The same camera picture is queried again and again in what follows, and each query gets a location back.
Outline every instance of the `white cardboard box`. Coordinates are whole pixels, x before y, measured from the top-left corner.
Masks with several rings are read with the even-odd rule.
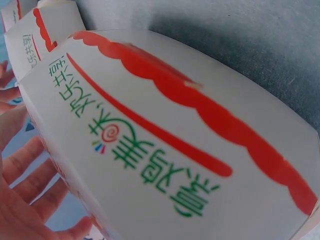
[[[11,0],[1,9],[3,32],[8,31],[21,20],[31,9],[37,6],[38,0]]]
[[[108,240],[289,240],[316,206],[317,132],[168,37],[81,31],[19,87]]]
[[[17,81],[68,36],[85,30],[77,4],[64,1],[34,8],[4,34]]]

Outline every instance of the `gray background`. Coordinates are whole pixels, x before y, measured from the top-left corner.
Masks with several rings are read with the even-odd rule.
[[[247,76],[320,133],[320,1],[76,0],[89,30],[144,28]]]

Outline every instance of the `finger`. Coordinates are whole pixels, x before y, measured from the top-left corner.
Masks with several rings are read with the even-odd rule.
[[[14,109],[17,105],[11,105],[0,101],[0,115]]]
[[[0,152],[5,149],[9,141],[23,127],[27,118],[25,106],[17,106],[0,116]]]
[[[11,185],[29,167],[29,165],[44,151],[44,146],[38,136],[31,138],[22,148],[3,161],[2,176]]]
[[[83,240],[90,232],[92,222],[88,216],[82,218],[74,227],[57,232],[60,240]]]
[[[38,197],[50,181],[57,174],[51,159],[47,159],[41,166],[34,170],[25,180],[20,182],[13,190],[27,203],[30,204]]]
[[[58,181],[46,191],[42,197],[35,201],[31,206],[38,213],[43,223],[51,217],[58,209],[68,193],[68,188],[64,181],[59,178]]]
[[[4,61],[0,64],[0,78],[2,78],[3,74],[7,71],[8,61]]]
[[[20,97],[20,91],[18,87],[11,87],[6,90],[0,91],[0,102],[7,103],[11,100],[14,100]]]
[[[10,83],[12,79],[14,79],[14,77],[15,74],[12,69],[2,72],[2,76],[0,77],[0,88],[5,88],[8,83]]]
[[[2,65],[3,71],[6,72],[8,68],[8,61],[7,60],[3,61],[1,65]]]

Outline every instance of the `red stripe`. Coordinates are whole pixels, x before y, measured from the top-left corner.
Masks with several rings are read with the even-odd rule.
[[[22,19],[22,12],[21,12],[21,6],[20,6],[20,0],[16,0],[16,6],[18,8],[18,17],[19,17],[19,20]]]
[[[148,121],[147,119],[143,118],[142,116],[138,115],[107,92],[105,92],[98,84],[90,78],[83,69],[72,59],[72,57],[67,53],[66,54],[70,63],[73,67],[80,73],[80,75],[103,97],[105,98],[110,104],[116,107],[119,111],[121,111],[124,115],[128,118],[132,119],[135,123],[140,125],[142,128],[146,129],[153,135],[157,136],[164,142],[171,145],[173,148],[181,152],[182,154],[186,155],[188,158],[192,159],[196,163],[202,165],[203,167],[207,168],[208,170],[218,174],[222,177],[229,177],[232,174],[232,168],[229,167],[227,164],[222,162],[221,160],[210,156],[208,153],[194,147],[193,145],[183,141],[182,139],[172,135],[171,133],[165,131],[164,129],[160,128],[159,126],[153,124],[152,122]]]
[[[35,8],[33,10],[33,15],[35,16],[35,22],[40,29],[40,35],[43,38],[43,40],[45,41],[45,47],[48,50],[48,52],[50,53],[58,46],[58,43],[56,41],[54,41],[54,42],[51,41],[49,33],[46,29],[46,25],[42,19],[40,10],[38,8]]]
[[[38,52],[38,49],[37,49],[37,46],[36,46],[35,39],[34,39],[34,36],[33,36],[33,35],[32,35],[32,42],[33,42],[33,46],[34,46],[36,55],[38,56],[39,61],[41,61],[41,58],[40,58],[40,55],[39,55],[39,52]]]

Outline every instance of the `food packaging box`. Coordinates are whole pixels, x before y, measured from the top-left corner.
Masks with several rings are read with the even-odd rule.
[[[19,82],[47,53],[75,32],[85,30],[74,1],[35,7],[4,34],[8,56]]]
[[[19,87],[108,240],[290,240],[317,207],[317,132],[173,39],[80,31]]]
[[[37,6],[38,0],[11,0],[1,9],[3,32],[8,31],[21,20],[31,9]]]

